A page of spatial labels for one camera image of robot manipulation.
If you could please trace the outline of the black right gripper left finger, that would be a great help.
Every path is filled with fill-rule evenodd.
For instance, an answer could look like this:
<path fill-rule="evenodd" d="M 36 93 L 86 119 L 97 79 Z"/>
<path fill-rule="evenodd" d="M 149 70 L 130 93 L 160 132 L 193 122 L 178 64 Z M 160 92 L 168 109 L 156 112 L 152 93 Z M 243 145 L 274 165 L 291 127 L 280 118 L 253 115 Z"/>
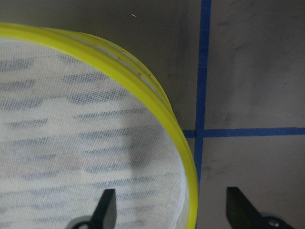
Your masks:
<path fill-rule="evenodd" d="M 91 215 L 69 222 L 70 229 L 114 229 L 117 219 L 115 189 L 105 189 Z"/>

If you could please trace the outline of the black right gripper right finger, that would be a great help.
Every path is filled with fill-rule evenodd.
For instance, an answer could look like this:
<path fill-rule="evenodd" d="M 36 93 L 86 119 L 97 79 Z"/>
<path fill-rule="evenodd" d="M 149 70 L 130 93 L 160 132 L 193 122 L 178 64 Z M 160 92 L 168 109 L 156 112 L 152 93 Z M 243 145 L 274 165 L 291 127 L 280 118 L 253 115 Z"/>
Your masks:
<path fill-rule="evenodd" d="M 263 216 L 238 187 L 226 188 L 226 218 L 233 229 L 293 229 L 274 216 Z"/>

